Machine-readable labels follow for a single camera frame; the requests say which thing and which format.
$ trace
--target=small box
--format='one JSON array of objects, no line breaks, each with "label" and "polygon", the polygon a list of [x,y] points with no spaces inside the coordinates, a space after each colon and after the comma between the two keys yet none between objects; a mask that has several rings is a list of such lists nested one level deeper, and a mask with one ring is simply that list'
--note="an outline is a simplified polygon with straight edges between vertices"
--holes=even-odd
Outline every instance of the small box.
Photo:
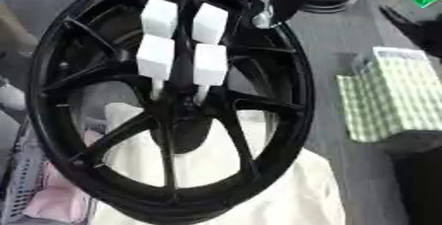
[{"label": "small box", "polygon": [[165,0],[149,0],[141,13],[144,34],[171,38],[177,28],[178,5]]},{"label": "small box", "polygon": [[192,37],[208,44],[218,44],[227,26],[229,13],[209,4],[202,4],[193,19]]},{"label": "small box", "polygon": [[136,54],[138,72],[149,78],[169,80],[174,56],[174,40],[144,35]]},{"label": "small box", "polygon": [[199,86],[221,86],[227,76],[227,49],[223,45],[199,43],[193,61],[193,83]]}]

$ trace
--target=white fabric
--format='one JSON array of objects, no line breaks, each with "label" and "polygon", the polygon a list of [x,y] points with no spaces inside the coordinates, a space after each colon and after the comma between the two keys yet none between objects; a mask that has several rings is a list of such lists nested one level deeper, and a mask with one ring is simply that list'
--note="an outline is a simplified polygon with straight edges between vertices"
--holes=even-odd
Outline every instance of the white fabric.
[{"label": "white fabric", "polygon": [[[106,108],[109,127],[116,127],[141,109],[126,104]],[[265,145],[263,122],[243,121],[249,145],[257,156]],[[181,188],[205,185],[239,170],[236,150],[223,126],[214,122],[207,141],[194,152],[176,158]],[[160,151],[149,133],[141,133],[115,147],[109,165],[136,181],[161,186]],[[99,203],[91,225],[141,225],[112,207]],[[302,150],[296,162],[275,184],[253,199],[203,225],[344,225],[345,214],[336,181],[327,160]]]}]

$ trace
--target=wheel hub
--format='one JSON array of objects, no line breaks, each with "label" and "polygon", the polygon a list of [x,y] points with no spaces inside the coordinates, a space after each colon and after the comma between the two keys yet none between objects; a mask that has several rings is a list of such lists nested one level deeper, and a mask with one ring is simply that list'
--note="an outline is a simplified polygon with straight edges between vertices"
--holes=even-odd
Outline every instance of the wheel hub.
[{"label": "wheel hub", "polygon": [[[175,154],[184,154],[198,148],[206,139],[212,119],[203,114],[201,106],[195,100],[197,87],[168,83],[160,96],[159,102],[164,107],[165,117],[170,117],[173,125]],[[159,130],[153,130],[152,137],[160,145],[164,140]]]}]

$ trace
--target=gray floor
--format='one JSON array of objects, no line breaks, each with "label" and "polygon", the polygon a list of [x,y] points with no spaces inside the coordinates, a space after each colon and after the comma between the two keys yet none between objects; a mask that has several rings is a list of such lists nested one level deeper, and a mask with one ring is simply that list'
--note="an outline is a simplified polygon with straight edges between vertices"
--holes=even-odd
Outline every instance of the gray floor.
[{"label": "gray floor", "polygon": [[[5,1],[37,37],[72,2]],[[346,224],[407,224],[390,158],[375,147],[348,140],[345,135],[334,77],[348,72],[348,61],[357,52],[368,51],[375,45],[409,46],[409,42],[367,0],[336,15],[300,13],[289,23],[310,57],[317,87],[317,112],[308,147],[331,161],[347,215]],[[6,62],[2,62],[0,73],[22,86],[24,80],[18,78],[15,70],[25,70],[27,62],[14,57]]]}]

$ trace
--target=pink cloth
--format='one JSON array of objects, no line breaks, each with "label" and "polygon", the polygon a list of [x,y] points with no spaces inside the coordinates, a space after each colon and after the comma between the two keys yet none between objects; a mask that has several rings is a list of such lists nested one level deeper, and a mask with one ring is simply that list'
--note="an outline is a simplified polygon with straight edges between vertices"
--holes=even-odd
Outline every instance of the pink cloth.
[{"label": "pink cloth", "polygon": [[[101,134],[95,131],[85,132],[85,142],[88,145],[100,137]],[[36,193],[24,214],[70,224],[84,221],[91,198],[66,180],[49,162],[45,162],[42,169],[42,190]]]}]

